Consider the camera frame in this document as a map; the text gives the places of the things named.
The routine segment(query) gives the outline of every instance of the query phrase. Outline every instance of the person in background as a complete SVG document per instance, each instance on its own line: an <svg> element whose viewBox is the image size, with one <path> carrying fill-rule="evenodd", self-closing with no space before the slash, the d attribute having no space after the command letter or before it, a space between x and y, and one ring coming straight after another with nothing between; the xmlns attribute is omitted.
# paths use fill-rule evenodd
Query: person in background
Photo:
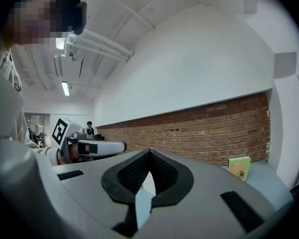
<svg viewBox="0 0 299 239"><path fill-rule="evenodd" d="M74 19L82 18L82 15L75 17L74 14L82 14L78 8L81 4L80 0L19 0L15 3L0 33L0 77L3 76L18 94L22 93L22 84L10 49L16 44L43 44L48 38L55 38L58 33L68 32L70 28L80 34L84 26ZM52 165L65 164L58 148L39 148L30 140L23 110L16 111L16 114L14 126L7 136L26 144L34 153L46 155ZM89 152L89 145L86 145L86 151ZM71 161L77 162L77 145L70 146L68 152Z"/></svg>
<svg viewBox="0 0 299 239"><path fill-rule="evenodd" d="M94 135L94 129L92 128L92 122L91 121L88 121L86 123L86 125L88 126L88 128L90 128L92 130L92 135Z"/></svg>

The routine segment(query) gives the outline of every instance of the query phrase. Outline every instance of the red brick wall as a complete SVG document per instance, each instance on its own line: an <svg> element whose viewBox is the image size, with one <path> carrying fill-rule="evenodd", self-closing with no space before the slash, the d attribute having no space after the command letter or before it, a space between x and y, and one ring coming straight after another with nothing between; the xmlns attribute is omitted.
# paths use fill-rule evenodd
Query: red brick wall
<svg viewBox="0 0 299 239"><path fill-rule="evenodd" d="M252 162L267 160L270 147L267 96L259 93L101 126L98 133L108 141L125 141L128 151L152 148L216 165L227 165L228 158L246 155Z"/></svg>

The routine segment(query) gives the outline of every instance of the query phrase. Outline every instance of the ceiling light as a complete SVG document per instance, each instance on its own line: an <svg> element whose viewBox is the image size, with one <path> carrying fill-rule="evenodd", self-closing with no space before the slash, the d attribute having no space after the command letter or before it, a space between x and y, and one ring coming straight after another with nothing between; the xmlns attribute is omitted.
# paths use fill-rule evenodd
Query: ceiling light
<svg viewBox="0 0 299 239"><path fill-rule="evenodd" d="M55 38L55 46L59 50L64 50L65 38Z"/></svg>
<svg viewBox="0 0 299 239"><path fill-rule="evenodd" d="M68 83L67 82L62 82L62 87L63 87L64 94L66 96L70 96Z"/></svg>

